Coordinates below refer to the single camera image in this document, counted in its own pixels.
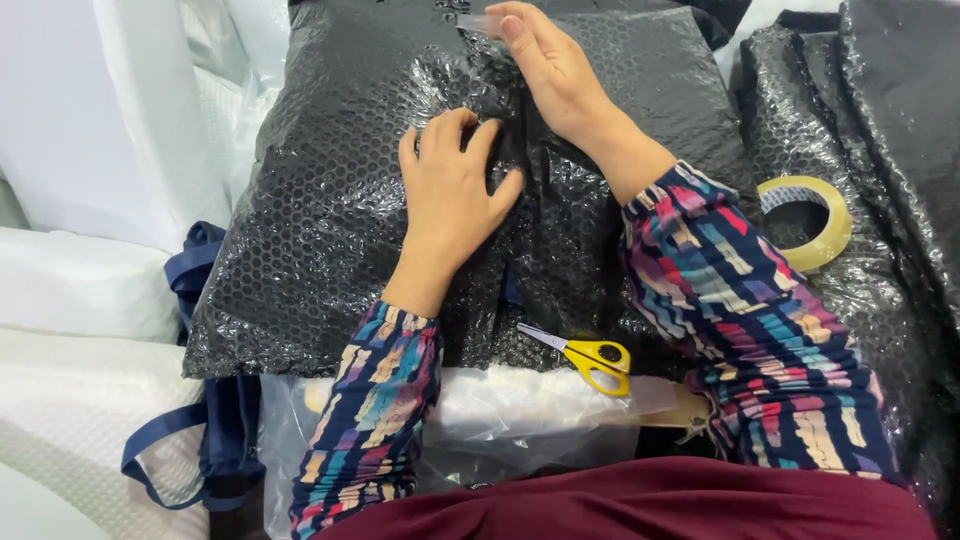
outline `patterned sleeve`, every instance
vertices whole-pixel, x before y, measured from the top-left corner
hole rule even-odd
[[[370,308],[294,480],[294,540],[413,494],[417,435],[437,403],[442,356],[436,319],[382,302]]]
[[[745,464],[903,485],[856,341],[735,201],[681,161],[623,209],[634,303],[696,355],[687,383],[712,403],[714,443]]]

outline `fingernail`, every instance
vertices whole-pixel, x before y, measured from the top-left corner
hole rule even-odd
[[[507,15],[500,20],[500,30],[506,39],[513,40],[523,31],[523,21],[514,15]]]

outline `yellow scissors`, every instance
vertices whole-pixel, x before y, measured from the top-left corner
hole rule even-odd
[[[600,392],[623,397],[630,393],[630,353],[612,341],[568,341],[522,323],[516,329],[562,351],[580,375]]]

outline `tape roll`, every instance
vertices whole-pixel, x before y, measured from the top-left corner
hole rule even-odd
[[[757,191],[764,214],[795,201],[809,201],[829,211],[827,224],[816,238],[798,248],[780,250],[794,270],[810,272],[820,268],[837,258],[850,243],[853,218],[836,187],[810,176],[782,176],[764,182]]]

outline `left hand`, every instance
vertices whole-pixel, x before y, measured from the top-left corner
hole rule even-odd
[[[499,122],[480,126],[460,151],[465,127],[477,123],[467,109],[447,110],[430,120],[414,150],[413,128],[400,140],[399,160],[409,226],[394,276],[382,300],[395,307],[435,317],[454,272],[503,222],[523,187],[511,171],[493,196],[487,194],[485,168]]]

